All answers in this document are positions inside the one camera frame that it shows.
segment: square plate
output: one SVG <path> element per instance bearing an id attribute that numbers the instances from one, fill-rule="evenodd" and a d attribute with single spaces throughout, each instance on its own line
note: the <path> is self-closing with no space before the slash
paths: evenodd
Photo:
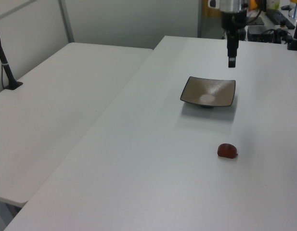
<path id="1" fill-rule="evenodd" d="M 203 107 L 231 106 L 235 96 L 235 80 L 217 80 L 190 76 L 181 100 Z"/>

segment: black cable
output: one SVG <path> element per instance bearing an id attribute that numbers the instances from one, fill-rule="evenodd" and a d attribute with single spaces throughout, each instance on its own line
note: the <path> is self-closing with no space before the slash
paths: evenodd
<path id="1" fill-rule="evenodd" d="M 258 17 L 259 17 L 259 15 L 260 15 L 260 13 L 262 13 L 262 8 L 261 8 L 261 7 L 260 7 L 260 9 L 259 9 L 258 14 L 255 16 L 255 18 L 252 19 L 252 20 L 250 20 L 250 21 L 248 21 L 248 22 L 246 22 L 246 24 L 242 24 L 242 23 L 235 22 L 235 16 L 233 16 L 233 17 L 232 17 L 232 23 L 233 23 L 234 25 L 236 25 L 236 26 L 247 26 L 247 25 L 249 25 L 250 23 L 252 23 L 252 22 L 254 22 L 255 20 L 257 20 Z"/>
<path id="2" fill-rule="evenodd" d="M 3 83 L 3 65 L 1 65 L 1 81 L 2 81 L 2 87 L 3 87 L 3 89 L 5 89 L 5 87 L 4 87 L 4 83 Z"/>

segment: bottle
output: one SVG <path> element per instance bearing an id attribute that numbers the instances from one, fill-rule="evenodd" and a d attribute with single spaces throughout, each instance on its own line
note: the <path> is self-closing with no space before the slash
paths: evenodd
<path id="1" fill-rule="evenodd" d="M 297 0 L 290 0 L 289 2 L 289 10 L 288 17 L 297 19 Z"/>

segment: table surface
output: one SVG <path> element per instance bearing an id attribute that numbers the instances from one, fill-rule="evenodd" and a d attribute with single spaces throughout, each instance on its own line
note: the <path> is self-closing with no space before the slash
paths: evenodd
<path id="1" fill-rule="evenodd" d="M 23 206 L 152 50 L 71 43 L 0 93 L 0 200 Z"/>
<path id="2" fill-rule="evenodd" d="M 6 231 L 297 230 L 297 52 L 227 65 L 224 40 L 165 37 Z M 235 79 L 233 105 L 180 101 L 189 76 Z"/>

